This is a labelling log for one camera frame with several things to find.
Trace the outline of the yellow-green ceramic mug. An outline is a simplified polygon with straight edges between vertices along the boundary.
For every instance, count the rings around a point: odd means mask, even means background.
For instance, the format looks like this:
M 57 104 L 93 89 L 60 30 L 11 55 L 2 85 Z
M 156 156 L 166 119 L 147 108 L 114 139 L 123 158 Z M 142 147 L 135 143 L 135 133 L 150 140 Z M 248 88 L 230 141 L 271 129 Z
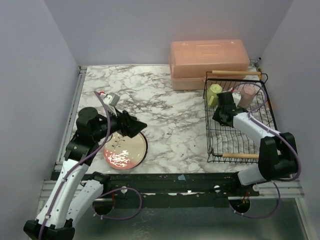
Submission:
M 213 108 L 218 104 L 217 94 L 222 93 L 223 88 L 219 84 L 212 84 L 207 90 L 207 106 Z

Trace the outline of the pink ceramic mug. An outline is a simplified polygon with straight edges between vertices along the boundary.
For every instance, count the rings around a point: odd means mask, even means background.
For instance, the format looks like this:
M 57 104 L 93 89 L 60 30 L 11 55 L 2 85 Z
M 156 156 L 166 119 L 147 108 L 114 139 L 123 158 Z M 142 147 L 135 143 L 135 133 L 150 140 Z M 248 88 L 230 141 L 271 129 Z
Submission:
M 248 108 L 256 96 L 256 89 L 253 85 L 244 85 L 240 90 L 240 95 L 241 99 L 238 103 L 238 106 L 242 108 Z

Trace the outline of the pink and cream plate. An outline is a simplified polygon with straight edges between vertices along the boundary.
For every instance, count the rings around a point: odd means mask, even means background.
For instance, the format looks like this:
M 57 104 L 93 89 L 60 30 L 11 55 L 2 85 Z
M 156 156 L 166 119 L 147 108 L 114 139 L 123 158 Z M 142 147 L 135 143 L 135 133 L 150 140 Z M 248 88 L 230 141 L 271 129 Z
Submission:
M 148 141 L 140 132 L 133 138 L 113 133 L 104 145 L 103 157 L 116 170 L 129 170 L 138 166 L 146 157 Z

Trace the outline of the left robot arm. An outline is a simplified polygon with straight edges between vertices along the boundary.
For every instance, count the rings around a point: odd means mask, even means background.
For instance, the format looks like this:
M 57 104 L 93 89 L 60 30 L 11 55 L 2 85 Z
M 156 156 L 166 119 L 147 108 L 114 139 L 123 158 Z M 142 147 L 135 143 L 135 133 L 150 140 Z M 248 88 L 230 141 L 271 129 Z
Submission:
M 64 161 L 55 186 L 41 212 L 28 220 L 23 230 L 32 240 L 71 240 L 75 227 L 92 203 L 103 193 L 111 194 L 110 177 L 94 172 L 79 194 L 76 190 L 97 152 L 115 132 L 130 138 L 138 135 L 147 124 L 127 111 L 102 116 L 94 107 L 78 113 L 77 130 L 66 146 Z

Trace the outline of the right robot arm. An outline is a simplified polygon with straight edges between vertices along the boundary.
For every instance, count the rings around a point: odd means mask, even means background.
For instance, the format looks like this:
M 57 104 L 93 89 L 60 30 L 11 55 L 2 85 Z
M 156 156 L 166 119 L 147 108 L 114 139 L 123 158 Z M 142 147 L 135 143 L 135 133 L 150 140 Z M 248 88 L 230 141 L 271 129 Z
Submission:
M 251 111 L 237 107 L 230 91 L 219 93 L 217 101 L 212 119 L 243 132 L 259 145 L 257 166 L 237 173 L 242 186 L 284 181 L 285 176 L 300 173 L 295 138 L 291 133 L 274 130 L 254 118 Z

